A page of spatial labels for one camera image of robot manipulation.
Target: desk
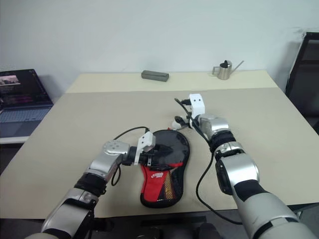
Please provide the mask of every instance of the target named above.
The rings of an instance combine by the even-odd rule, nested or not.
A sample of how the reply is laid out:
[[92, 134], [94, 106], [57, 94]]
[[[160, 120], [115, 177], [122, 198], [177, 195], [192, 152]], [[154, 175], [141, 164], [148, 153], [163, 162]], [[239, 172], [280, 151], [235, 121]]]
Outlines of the desk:
[[[261, 185], [286, 204], [319, 201], [319, 137], [265, 71], [237, 72], [221, 81], [207, 73], [173, 73], [167, 83], [142, 80], [139, 74], [83, 74], [54, 105], [0, 179], [2, 218], [45, 218], [81, 177], [102, 145], [128, 128], [167, 128], [183, 110], [174, 97], [201, 93], [206, 112], [225, 117], [236, 139], [256, 161]], [[123, 166], [116, 187], [100, 197], [97, 217], [206, 211], [195, 185], [209, 163], [209, 149], [191, 129], [191, 156], [184, 195], [174, 206], [150, 209], [140, 203], [139, 166]], [[137, 144], [143, 131], [121, 138]], [[221, 193], [214, 167], [199, 193], [217, 210], [235, 209]]]

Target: floor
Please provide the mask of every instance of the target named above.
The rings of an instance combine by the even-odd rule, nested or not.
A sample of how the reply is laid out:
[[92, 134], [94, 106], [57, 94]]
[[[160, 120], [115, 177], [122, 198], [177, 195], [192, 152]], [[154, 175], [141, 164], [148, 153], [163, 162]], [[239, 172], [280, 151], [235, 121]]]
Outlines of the floor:
[[[20, 145], [0, 147], [0, 173], [9, 164]], [[239, 219], [236, 210], [221, 211], [230, 218]], [[303, 210], [301, 221], [319, 238], [319, 205], [312, 205]], [[0, 238], [23, 239], [39, 232], [43, 220], [1, 219]], [[247, 239], [243, 226], [225, 222], [212, 212], [149, 215], [105, 219], [105, 231], [93, 231], [93, 239], [191, 239], [196, 229], [203, 223], [212, 223], [224, 239]]]

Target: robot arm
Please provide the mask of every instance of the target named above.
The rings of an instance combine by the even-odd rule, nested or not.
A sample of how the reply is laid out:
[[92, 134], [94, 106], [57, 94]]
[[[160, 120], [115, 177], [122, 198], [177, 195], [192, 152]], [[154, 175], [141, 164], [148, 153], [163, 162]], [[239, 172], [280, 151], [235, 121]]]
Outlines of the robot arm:
[[197, 124], [207, 135], [216, 159], [219, 187], [233, 196], [249, 238], [316, 238], [278, 197], [260, 186], [257, 165], [236, 141], [225, 119], [201, 114]]
[[106, 192], [106, 184], [120, 163], [146, 163], [147, 152], [155, 146], [155, 137], [147, 132], [137, 147], [117, 140], [107, 142], [101, 153], [93, 160], [82, 177], [70, 189], [56, 208], [44, 221], [41, 233], [27, 239], [81, 239], [90, 229], [94, 208], [99, 197]]

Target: black cable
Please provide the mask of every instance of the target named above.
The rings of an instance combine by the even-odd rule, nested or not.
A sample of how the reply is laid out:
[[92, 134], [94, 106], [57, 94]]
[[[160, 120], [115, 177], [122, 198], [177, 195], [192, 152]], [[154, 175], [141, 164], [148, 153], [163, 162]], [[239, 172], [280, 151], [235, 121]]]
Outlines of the black cable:
[[[195, 130], [199, 133], [199, 135], [201, 135], [201, 136], [205, 139], [205, 141], [206, 141], [206, 142], [208, 143], [208, 145], [209, 145], [208, 139], [205, 137], [203, 131], [200, 129], [200, 127], [199, 127], [199, 125], [197, 124], [197, 122], [195, 122], [194, 119], [192, 118], [191, 113], [186, 109], [186, 107], [182, 104], [182, 102], [179, 101], [179, 99], [175, 98], [175, 101], [185, 110], [185, 112], [186, 112], [188, 118], [193, 121], [193, 126], [194, 126]], [[237, 222], [237, 221], [234, 221], [234, 220], [232, 220], [232, 219], [229, 219], [229, 218], [227, 218], [227, 217], [221, 215], [221, 214], [220, 214], [219, 212], [217, 212], [216, 210], [214, 210], [211, 206], [209, 206], [207, 203], [205, 203], [204, 200], [201, 199], [201, 197], [200, 197], [200, 195], [199, 195], [199, 193], [198, 193], [198, 188], [199, 188], [199, 186], [200, 186], [200, 183], [201, 183], [201, 181], [203, 180], [203, 178], [205, 177], [205, 175], [206, 175], [206, 173], [208, 172], [208, 170], [210, 169], [210, 167], [211, 167], [211, 165], [212, 165], [212, 163], [213, 163], [213, 159], [214, 159], [214, 156], [213, 156], [213, 154], [212, 154], [211, 159], [210, 159], [210, 162], [209, 162], [207, 168], [205, 169], [205, 171], [204, 171], [203, 174], [201, 175], [199, 181], [197, 182], [197, 185], [196, 185], [196, 196], [197, 196], [198, 200], [199, 200], [203, 205], [205, 205], [209, 210], [211, 210], [214, 214], [216, 214], [216, 215], [219, 216], [220, 218], [222, 218], [222, 219], [224, 219], [224, 220], [226, 220], [226, 221], [228, 221], [228, 222], [230, 222], [230, 223], [236, 224], [236, 225], [242, 225], [242, 224], [243, 224], [242, 222]]]
[[199, 196], [199, 193], [198, 193], [198, 188], [200, 186], [200, 183], [201, 181], [203, 180], [203, 178], [205, 177], [206, 173], [208, 172], [208, 170], [210, 169], [212, 163], [213, 163], [213, 159], [214, 159], [214, 156], [212, 155], [211, 156], [211, 159], [210, 159], [210, 162], [209, 162], [209, 165], [208, 167], [205, 169], [205, 171], [203, 172], [203, 174], [201, 175], [199, 181], [197, 182], [197, 185], [196, 185], [196, 196], [198, 198], [198, 200], [203, 204], [205, 205], [209, 210], [211, 210], [214, 214], [216, 214], [217, 216], [219, 216], [220, 218], [230, 222], [230, 223], [233, 223], [233, 224], [236, 224], [236, 225], [242, 225], [243, 223], [242, 222], [237, 222], [237, 221], [234, 221], [232, 219], [229, 219], [223, 215], [221, 215], [219, 212], [217, 212], [216, 210], [214, 210], [211, 206], [209, 206], [207, 203], [204, 202], [204, 200], [201, 199], [201, 197]]
[[139, 129], [139, 128], [144, 128], [144, 129], [145, 129], [145, 133], [148, 132], [148, 131], [150, 131], [150, 129], [147, 128], [146, 126], [139, 126], [139, 127], [131, 128], [131, 129], [128, 129], [127, 131], [124, 131], [124, 132], [121, 133], [120, 135], [116, 136], [113, 140], [116, 140], [116, 139], [118, 139], [119, 137], [121, 137], [122, 135], [124, 135], [124, 134], [126, 134], [126, 133], [128, 133], [128, 132], [130, 132], [130, 131], [133, 131], [133, 130], [135, 130], [135, 129]]
[[[131, 129], [128, 129], [127, 131], [124, 131], [124, 132], [121, 133], [120, 135], [116, 136], [113, 140], [117, 140], [119, 137], [123, 136], [124, 134], [126, 134], [126, 133], [128, 133], [128, 132], [131, 132], [131, 131], [133, 131], [133, 130], [135, 130], [135, 129], [139, 129], [139, 128], [144, 128], [144, 129], [145, 129], [145, 133], [148, 132], [148, 131], [150, 131], [150, 129], [149, 129], [148, 127], [146, 127], [146, 126], [139, 126], [139, 127], [131, 128]], [[116, 179], [116, 181], [114, 182], [114, 180], [115, 180], [115, 175], [116, 175], [117, 172], [119, 172], [119, 176], [118, 176], [118, 178]], [[115, 172], [114, 172], [114, 174], [113, 174], [113, 176], [112, 176], [111, 185], [112, 185], [112, 186], [115, 186], [115, 185], [119, 182], [120, 177], [121, 177], [121, 164], [119, 163], [119, 164], [118, 164], [118, 167], [116, 168], [116, 170], [115, 170]]]
[[202, 136], [205, 141], [209, 144], [208, 139], [206, 138], [206, 136], [204, 135], [203, 131], [199, 128], [199, 125], [197, 124], [197, 122], [193, 119], [193, 117], [191, 116], [191, 113], [186, 109], [186, 107], [182, 104], [182, 102], [179, 101], [179, 99], [175, 98], [174, 99], [182, 108], [183, 110], [186, 112], [188, 119], [191, 119], [193, 122], [193, 126], [195, 128], [195, 130], [197, 131], [197, 133], [199, 133], [200, 136]]
[[[116, 168], [116, 170], [115, 170], [115, 172], [114, 172], [114, 174], [113, 174], [113, 176], [112, 176], [112, 180], [111, 180], [111, 185], [112, 186], [115, 186], [118, 182], [119, 182], [119, 180], [120, 180], [120, 177], [121, 177], [121, 166], [120, 166], [121, 164], [119, 163], [118, 164], [118, 167]], [[115, 175], [116, 175], [116, 173], [119, 171], [119, 175], [118, 175], [118, 178], [116, 179], [116, 181], [114, 182], [114, 179], [115, 179]]]

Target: laptop screen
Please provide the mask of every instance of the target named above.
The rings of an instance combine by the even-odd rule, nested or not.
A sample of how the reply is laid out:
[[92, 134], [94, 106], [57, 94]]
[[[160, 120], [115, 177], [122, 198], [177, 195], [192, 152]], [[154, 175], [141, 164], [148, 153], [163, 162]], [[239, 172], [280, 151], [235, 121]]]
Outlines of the laptop screen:
[[0, 72], [0, 102], [2, 107], [52, 105], [33, 69]]

